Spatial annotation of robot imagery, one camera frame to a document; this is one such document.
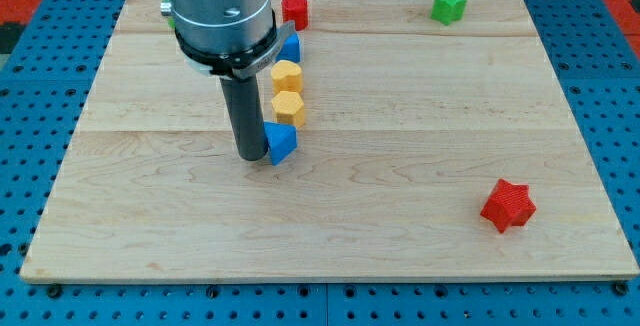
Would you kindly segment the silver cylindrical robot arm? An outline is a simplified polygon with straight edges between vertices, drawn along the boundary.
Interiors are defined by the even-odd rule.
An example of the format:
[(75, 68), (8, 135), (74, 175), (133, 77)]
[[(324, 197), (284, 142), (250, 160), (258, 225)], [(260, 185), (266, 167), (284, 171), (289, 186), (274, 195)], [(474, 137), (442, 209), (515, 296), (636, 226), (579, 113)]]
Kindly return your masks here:
[(170, 0), (182, 52), (212, 75), (248, 79), (272, 63), (295, 24), (271, 0)]

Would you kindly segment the green block behind arm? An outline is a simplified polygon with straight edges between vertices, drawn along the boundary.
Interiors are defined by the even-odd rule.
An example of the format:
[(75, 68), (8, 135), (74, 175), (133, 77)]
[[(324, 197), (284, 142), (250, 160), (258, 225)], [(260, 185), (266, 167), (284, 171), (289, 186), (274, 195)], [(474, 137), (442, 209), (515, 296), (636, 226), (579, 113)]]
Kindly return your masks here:
[(161, 0), (160, 13), (165, 18), (170, 29), (175, 28), (175, 22), (172, 16), (172, 3), (171, 0)]

